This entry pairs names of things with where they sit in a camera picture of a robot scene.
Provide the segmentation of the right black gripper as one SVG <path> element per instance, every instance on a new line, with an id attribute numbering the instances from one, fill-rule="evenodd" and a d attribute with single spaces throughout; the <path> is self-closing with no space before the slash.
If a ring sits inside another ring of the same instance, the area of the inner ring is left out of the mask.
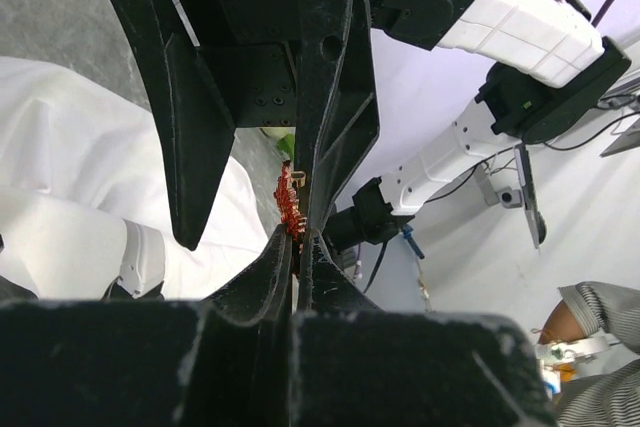
<path id="1" fill-rule="evenodd" d="M 369 0 L 110 0 L 161 144 L 173 235 L 201 241 L 235 128 L 295 126 L 310 229 L 379 134 Z"/>

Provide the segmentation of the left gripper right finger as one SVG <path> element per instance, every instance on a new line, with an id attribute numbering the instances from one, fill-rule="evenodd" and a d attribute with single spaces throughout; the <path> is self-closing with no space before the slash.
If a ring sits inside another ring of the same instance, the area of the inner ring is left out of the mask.
<path id="1" fill-rule="evenodd" d="M 298 426 L 551 426 L 533 348 L 510 319 L 380 310 L 307 233 L 294 316 Z"/>

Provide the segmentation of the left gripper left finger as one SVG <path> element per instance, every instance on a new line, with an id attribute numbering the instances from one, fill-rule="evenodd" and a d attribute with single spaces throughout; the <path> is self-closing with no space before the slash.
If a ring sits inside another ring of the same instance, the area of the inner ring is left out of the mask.
<path id="1" fill-rule="evenodd" d="M 285 426 L 293 246 L 201 301 L 44 301 L 1 284 L 5 426 Z"/>

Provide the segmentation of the white printed t-shirt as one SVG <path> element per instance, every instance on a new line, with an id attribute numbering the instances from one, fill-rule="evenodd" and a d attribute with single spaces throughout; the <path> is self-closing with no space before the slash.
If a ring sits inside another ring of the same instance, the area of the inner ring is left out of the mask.
<path id="1" fill-rule="evenodd" d="M 1 61 L 1 296 L 199 300 L 268 241 L 250 178 L 226 164 L 198 246 L 172 233 L 152 116 L 58 65 Z"/>

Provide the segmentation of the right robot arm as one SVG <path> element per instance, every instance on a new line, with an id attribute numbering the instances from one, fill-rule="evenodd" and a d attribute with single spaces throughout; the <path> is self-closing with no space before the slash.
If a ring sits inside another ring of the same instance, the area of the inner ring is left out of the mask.
<path id="1" fill-rule="evenodd" d="M 579 0 L 110 0 L 159 135 L 173 234 L 198 246 L 235 132 L 296 130 L 277 197 L 301 239 L 393 237 L 486 157 L 571 128 L 630 61 Z M 463 114 L 413 160 L 332 204 L 379 132 L 371 34 L 493 63 Z"/>

